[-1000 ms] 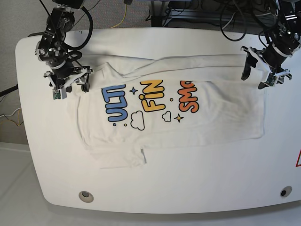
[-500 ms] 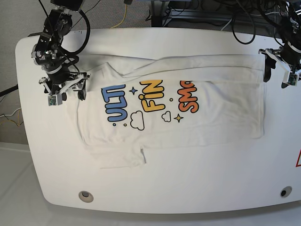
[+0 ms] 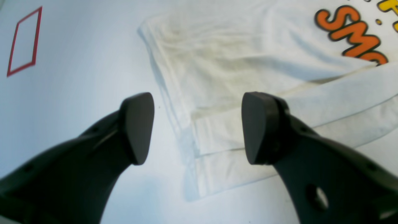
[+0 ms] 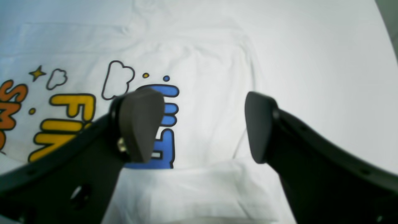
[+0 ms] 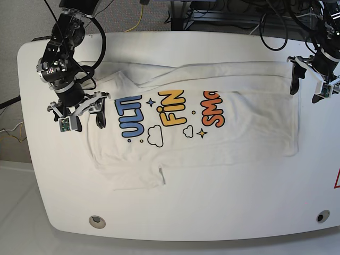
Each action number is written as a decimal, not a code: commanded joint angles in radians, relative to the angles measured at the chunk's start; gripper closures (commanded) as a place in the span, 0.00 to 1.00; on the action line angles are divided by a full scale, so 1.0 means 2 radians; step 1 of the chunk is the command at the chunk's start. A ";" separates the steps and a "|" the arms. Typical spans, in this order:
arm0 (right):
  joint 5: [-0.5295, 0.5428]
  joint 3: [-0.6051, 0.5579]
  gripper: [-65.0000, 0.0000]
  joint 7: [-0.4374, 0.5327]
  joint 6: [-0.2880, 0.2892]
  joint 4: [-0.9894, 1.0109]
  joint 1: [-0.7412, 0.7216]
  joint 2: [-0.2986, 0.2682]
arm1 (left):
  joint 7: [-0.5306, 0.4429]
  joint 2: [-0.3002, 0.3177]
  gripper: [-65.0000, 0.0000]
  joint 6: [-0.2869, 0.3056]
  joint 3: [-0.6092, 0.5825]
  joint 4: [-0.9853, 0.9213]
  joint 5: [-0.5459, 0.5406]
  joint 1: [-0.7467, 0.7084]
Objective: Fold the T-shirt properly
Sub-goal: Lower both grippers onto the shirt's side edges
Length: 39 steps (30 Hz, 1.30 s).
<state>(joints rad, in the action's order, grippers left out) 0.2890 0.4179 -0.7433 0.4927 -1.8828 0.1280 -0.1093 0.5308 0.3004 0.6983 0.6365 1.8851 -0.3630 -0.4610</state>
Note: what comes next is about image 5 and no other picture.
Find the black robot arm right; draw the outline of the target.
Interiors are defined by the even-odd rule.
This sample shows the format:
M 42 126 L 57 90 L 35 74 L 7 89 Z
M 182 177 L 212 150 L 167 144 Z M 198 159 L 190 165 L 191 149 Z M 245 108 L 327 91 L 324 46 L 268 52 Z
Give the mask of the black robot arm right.
M 47 111 L 54 114 L 61 132 L 82 131 L 79 117 L 85 112 L 96 116 L 100 129 L 106 126 L 105 100 L 110 98 L 109 93 L 90 95 L 82 87 L 84 82 L 94 80 L 95 70 L 106 53 L 106 35 L 95 18 L 99 4 L 99 1 L 61 1 L 62 13 L 54 19 L 50 41 L 36 67 L 40 79 L 58 96 L 58 101 L 50 103 Z M 85 36 L 82 18 L 88 18 L 97 27 L 102 39 L 99 58 L 92 66 L 80 65 L 73 57 Z

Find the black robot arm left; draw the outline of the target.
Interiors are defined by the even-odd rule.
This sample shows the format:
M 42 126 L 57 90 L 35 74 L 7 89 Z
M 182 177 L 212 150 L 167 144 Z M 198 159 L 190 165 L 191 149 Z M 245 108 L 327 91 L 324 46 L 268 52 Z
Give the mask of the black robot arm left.
M 283 1 L 285 12 L 289 17 L 307 33 L 305 41 L 311 41 L 314 46 L 312 54 L 305 58 L 302 56 L 289 56 L 288 62 L 293 64 L 290 94 L 294 95 L 300 88 L 300 80 L 305 73 L 311 73 L 317 80 L 312 103 L 316 104 L 323 99 L 329 99 L 333 94 L 339 94 L 339 76 L 334 70 L 339 64 L 339 12 L 333 13 L 332 7 L 336 1 L 323 1 L 319 5 L 320 13 L 317 15 L 316 26 L 311 28 L 304 24 L 291 9 L 290 1 Z

